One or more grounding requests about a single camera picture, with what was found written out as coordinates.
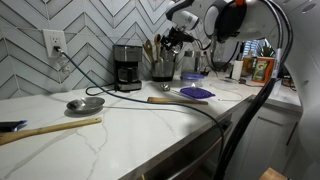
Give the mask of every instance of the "gray chevron tile backsplash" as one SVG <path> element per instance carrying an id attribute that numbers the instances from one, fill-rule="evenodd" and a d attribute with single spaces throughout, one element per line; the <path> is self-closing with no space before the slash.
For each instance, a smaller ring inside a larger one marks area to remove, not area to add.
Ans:
<path id="1" fill-rule="evenodd" d="M 72 65 L 60 72 L 48 59 L 42 29 L 63 30 L 68 54 L 100 85 L 113 82 L 113 44 L 139 45 L 168 33 L 168 0 L 0 0 L 0 99 L 50 94 L 92 85 Z M 207 41 L 202 26 L 193 36 Z M 194 49 L 192 44 L 184 49 Z M 150 79 L 143 53 L 141 79 Z"/>

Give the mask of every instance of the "silver plate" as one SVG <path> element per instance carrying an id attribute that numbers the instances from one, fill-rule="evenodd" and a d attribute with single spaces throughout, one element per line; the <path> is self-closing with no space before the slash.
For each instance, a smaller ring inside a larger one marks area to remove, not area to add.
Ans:
<path id="1" fill-rule="evenodd" d="M 90 114 L 100 111 L 105 100 L 99 97 L 85 97 L 70 101 L 67 108 L 78 114 Z"/>

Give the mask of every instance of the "cabinet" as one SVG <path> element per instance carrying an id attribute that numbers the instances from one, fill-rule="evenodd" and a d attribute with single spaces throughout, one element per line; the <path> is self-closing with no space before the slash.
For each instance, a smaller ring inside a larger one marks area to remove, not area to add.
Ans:
<path id="1" fill-rule="evenodd" d="M 233 114 L 232 121 L 240 117 Z M 230 161 L 225 180 L 256 180 L 268 168 L 283 172 L 297 143 L 301 114 L 263 106 L 252 119 Z"/>

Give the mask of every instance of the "kitchen counter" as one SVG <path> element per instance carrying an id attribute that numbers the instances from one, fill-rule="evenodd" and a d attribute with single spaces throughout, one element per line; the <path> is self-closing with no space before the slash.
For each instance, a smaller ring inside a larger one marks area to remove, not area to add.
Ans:
<path id="1" fill-rule="evenodd" d="M 117 95 L 139 100 L 148 97 L 179 98 L 162 92 L 160 83 L 144 81 L 142 90 Z M 209 106 L 194 105 L 214 118 L 236 104 L 257 94 L 259 87 L 248 87 L 235 82 L 209 77 L 203 89 L 216 94 L 206 99 Z M 179 90 L 178 77 L 170 83 Z M 66 104 L 85 97 L 84 90 L 73 90 L 53 95 L 36 95 L 0 101 L 0 121 L 28 120 L 24 128 L 34 129 L 60 123 L 101 117 L 102 123 L 33 136 L 0 146 L 0 179 L 119 179 L 142 167 L 169 147 L 182 147 L 190 142 L 194 132 L 214 123 L 207 117 L 178 106 L 159 106 L 130 102 L 109 95 L 101 95 L 106 102 L 103 110 L 90 116 L 80 116 L 66 110 Z M 281 86 L 270 99 L 300 106 L 296 92 Z"/>

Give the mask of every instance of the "electrical outlet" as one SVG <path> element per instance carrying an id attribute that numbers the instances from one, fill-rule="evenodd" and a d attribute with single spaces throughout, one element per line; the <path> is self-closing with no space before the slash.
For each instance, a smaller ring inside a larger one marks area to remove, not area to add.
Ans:
<path id="1" fill-rule="evenodd" d="M 42 31 L 49 58 L 59 57 L 59 53 L 53 49 L 55 46 L 59 46 L 62 51 L 67 53 L 67 43 L 63 31 L 49 29 L 43 29 Z"/>

